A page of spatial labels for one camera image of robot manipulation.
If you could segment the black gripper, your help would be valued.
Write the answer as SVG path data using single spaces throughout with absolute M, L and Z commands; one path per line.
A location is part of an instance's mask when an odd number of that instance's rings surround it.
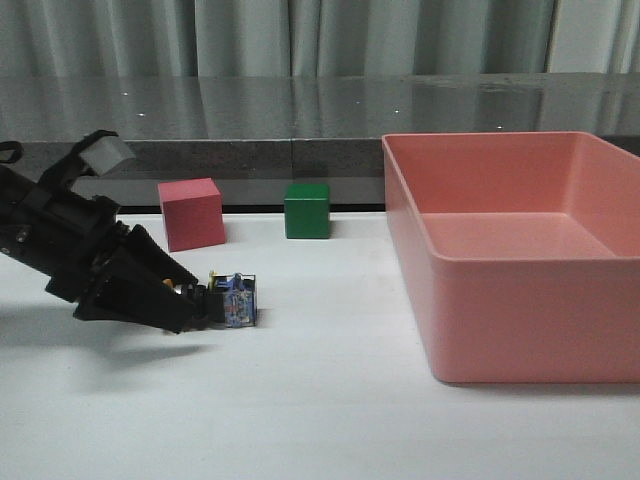
M 3 167 L 1 252 L 47 275 L 46 291 L 77 302 L 79 320 L 184 331 L 195 306 L 171 288 L 198 279 L 144 227 L 130 231 L 118 221 L 116 202 L 74 192 L 77 178 L 89 171 L 51 167 L 33 182 Z

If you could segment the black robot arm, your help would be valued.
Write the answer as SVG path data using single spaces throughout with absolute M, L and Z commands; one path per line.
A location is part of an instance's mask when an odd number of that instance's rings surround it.
M 76 306 L 84 321 L 117 320 L 180 333 L 205 318 L 205 288 L 140 225 L 117 220 L 119 205 L 72 189 L 133 153 L 99 130 L 76 143 L 38 181 L 12 170 L 23 155 L 1 145 L 1 251 L 48 276 L 46 291 Z

